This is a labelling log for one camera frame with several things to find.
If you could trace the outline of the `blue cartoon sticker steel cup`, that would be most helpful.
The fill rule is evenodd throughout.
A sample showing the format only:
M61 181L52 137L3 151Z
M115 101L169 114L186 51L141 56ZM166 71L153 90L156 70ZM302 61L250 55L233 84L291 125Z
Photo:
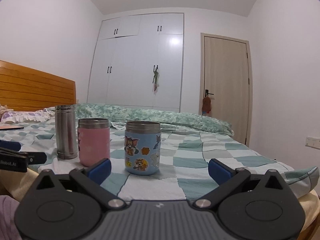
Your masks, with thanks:
M159 170L161 124L128 121L125 127L125 169L131 174L149 176Z

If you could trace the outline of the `pink steel cup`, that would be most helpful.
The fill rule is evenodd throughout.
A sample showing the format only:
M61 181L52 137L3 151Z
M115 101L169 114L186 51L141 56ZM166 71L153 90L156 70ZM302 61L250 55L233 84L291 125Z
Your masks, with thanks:
M85 167L110 159L109 120L82 118L78 120L78 147L80 163Z

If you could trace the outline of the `tall stainless steel flask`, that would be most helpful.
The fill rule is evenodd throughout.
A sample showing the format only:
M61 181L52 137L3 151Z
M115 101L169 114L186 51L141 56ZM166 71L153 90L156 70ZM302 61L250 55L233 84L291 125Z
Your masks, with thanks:
M60 159L74 159L78 156L75 124L75 105L55 107L55 131L57 155Z

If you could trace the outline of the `floral ruffled pillow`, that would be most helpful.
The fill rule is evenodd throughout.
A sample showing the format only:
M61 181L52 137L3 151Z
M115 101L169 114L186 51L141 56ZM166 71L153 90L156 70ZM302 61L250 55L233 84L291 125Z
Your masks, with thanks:
M37 111L14 111L1 106L1 123L15 124L19 122L45 122L55 116L55 108L49 107Z

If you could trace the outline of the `orange wooden headboard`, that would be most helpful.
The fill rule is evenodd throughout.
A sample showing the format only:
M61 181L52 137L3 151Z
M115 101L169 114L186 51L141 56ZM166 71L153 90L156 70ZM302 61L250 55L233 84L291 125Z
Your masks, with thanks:
M1 105L36 111L76 104L75 82L53 74L1 61Z

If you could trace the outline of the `checkered green white bedspread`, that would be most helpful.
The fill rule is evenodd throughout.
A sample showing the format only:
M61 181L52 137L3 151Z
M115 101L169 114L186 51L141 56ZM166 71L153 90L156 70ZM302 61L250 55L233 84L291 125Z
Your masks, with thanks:
M102 187L125 201L133 199L194 201L217 188L208 173L208 163L217 159L226 166L246 168L252 174L277 170L297 198L314 193L319 181L317 167L294 170L292 167L268 159L226 134L203 131L162 132L159 170L149 176L131 174L125 169L124 130L110 128L111 174ZM1 187L21 201L38 174L50 169L65 174L76 167L84 167L78 157L60 159L57 155L54 122L25 123L21 129L1 132L1 139L15 141L23 151L44 152L44 164L31 165L26 173L1 172Z

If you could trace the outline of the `green floral duvet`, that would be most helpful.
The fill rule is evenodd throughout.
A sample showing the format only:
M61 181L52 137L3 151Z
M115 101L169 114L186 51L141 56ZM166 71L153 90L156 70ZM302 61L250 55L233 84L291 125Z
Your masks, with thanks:
M76 105L75 114L77 120L84 118L108 119L111 127L117 130L124 130L128 121L151 121L160 123L162 132L203 131L234 136L228 122L191 113L81 103Z

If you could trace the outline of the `white wardrobe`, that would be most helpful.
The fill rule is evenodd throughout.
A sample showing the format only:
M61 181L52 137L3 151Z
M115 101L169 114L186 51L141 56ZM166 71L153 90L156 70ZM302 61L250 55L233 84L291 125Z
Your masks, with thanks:
M104 20L93 56L88 103L178 112L184 15L140 14ZM152 91L153 66L158 88Z

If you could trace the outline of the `beige wooden door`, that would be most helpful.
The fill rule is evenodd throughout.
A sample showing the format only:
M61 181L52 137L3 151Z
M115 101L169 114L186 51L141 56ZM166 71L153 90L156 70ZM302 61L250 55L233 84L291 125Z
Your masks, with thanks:
M211 117L232 126L234 139L249 145L252 122L252 62L249 42L221 35L201 34L199 113L204 91L213 96Z

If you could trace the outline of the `white wall socket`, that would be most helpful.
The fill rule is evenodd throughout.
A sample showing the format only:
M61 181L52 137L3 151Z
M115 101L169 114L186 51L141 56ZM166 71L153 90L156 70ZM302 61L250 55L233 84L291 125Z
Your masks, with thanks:
M307 147L320 149L320 138L306 137L305 145Z

